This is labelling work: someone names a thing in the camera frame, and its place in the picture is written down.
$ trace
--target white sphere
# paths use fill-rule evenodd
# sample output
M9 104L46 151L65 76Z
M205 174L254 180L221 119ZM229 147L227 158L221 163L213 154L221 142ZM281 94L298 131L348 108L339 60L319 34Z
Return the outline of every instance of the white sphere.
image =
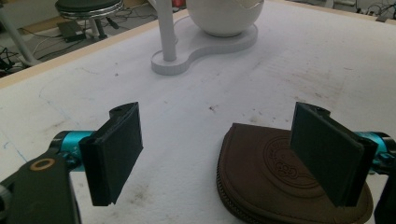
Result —
M239 35L262 12L263 0L187 0L192 21L215 36Z

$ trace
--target black stool seat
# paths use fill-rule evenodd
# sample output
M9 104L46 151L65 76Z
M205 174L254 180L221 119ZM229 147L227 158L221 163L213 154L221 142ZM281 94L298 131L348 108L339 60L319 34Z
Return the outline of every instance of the black stool seat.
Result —
M120 0L59 0L55 6L58 10L69 12L95 11L112 7Z
M123 8L122 0L58 0L56 9L68 19L104 17Z

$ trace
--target brown leather pouch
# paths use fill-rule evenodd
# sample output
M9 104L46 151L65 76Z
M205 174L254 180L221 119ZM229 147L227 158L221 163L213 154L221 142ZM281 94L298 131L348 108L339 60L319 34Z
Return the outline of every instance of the brown leather pouch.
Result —
M367 186L356 207L334 207L290 150L290 131L233 124L225 135L217 187L227 209L248 223L364 223L373 212Z

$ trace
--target white lamp pole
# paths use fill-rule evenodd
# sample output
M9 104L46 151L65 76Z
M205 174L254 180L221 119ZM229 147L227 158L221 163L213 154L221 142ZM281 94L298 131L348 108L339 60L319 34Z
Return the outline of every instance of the white lamp pole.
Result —
M174 61L176 56L176 36L173 22L172 0L148 0L158 13L163 60Z

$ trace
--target white table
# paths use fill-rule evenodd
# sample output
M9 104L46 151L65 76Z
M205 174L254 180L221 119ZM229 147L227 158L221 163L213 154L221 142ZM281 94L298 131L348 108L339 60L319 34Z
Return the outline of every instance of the white table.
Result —
M179 76L150 70L161 47L154 22L2 78L0 178L56 133L97 130L109 109L137 101L145 148L118 203L92 207L85 175L72 174L83 222L241 223L215 184L233 122L290 129L300 101L350 130L396 137L396 26L351 15L267 1L253 48L204 57ZM376 200L385 180L368 178Z

